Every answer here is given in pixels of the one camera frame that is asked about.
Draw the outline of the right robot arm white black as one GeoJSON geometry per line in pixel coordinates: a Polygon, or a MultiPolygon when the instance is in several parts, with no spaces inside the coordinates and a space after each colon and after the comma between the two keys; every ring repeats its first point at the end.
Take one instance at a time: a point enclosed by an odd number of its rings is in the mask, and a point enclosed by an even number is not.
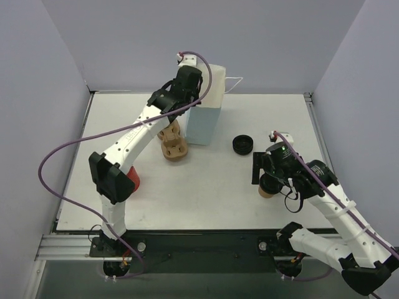
{"type": "Polygon", "coordinates": [[[277,252],[297,252],[320,260],[340,272],[347,285],[363,296],[371,295],[398,269],[398,251],[360,215],[324,162],[305,163],[285,143],[276,143],[265,152],[253,153],[252,183],[265,197],[288,187],[300,206],[312,204],[343,240],[333,242],[290,222],[277,231],[277,252]]]}

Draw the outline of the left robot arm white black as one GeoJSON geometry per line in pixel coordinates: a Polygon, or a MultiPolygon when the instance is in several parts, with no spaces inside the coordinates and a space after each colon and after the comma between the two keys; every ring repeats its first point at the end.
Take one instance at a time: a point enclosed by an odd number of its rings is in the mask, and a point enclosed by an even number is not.
{"type": "Polygon", "coordinates": [[[182,66],[177,75],[161,89],[152,93],[143,111],[135,120],[135,128],[120,137],[103,153],[89,156],[90,173],[102,202],[102,234],[104,248],[119,256],[127,248],[125,201],[135,192],[136,183],[128,175],[134,161],[145,147],[184,114],[181,108],[200,97],[202,71],[197,67],[182,66]]]}

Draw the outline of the black cup lid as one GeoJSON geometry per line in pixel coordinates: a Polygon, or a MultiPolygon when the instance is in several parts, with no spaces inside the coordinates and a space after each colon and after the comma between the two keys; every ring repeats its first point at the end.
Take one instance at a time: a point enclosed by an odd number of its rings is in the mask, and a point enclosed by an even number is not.
{"type": "Polygon", "coordinates": [[[281,192],[283,184],[276,178],[264,173],[259,179],[259,187],[262,192],[273,196],[281,192]]]}

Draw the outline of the brown pulp cup carrier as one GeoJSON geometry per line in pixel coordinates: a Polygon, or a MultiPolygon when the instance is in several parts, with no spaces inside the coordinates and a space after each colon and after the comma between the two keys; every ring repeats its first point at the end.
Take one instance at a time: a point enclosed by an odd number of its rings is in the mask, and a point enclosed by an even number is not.
{"type": "Polygon", "coordinates": [[[178,120],[174,120],[170,125],[161,130],[157,136],[161,140],[163,156],[168,161],[180,161],[188,154],[188,145],[186,140],[181,136],[181,128],[178,120]]]}

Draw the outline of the light blue paper bag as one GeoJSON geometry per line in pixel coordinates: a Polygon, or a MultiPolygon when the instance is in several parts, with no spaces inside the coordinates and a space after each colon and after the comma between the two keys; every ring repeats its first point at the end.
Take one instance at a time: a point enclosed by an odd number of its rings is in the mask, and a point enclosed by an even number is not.
{"type": "Polygon", "coordinates": [[[192,145],[208,146],[221,113],[224,94],[237,86],[243,77],[227,77],[226,68],[210,65],[211,88],[201,103],[189,109],[186,117],[185,140],[192,145]]]}

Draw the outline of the brown paper cup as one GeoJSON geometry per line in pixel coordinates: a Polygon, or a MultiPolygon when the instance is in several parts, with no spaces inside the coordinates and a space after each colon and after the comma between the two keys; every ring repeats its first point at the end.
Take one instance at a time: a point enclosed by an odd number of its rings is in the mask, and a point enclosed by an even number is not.
{"type": "Polygon", "coordinates": [[[274,192],[269,192],[268,190],[263,190],[263,188],[261,186],[258,187],[258,193],[261,197],[266,198],[266,199],[270,199],[273,196],[276,195],[276,193],[274,192]]]}

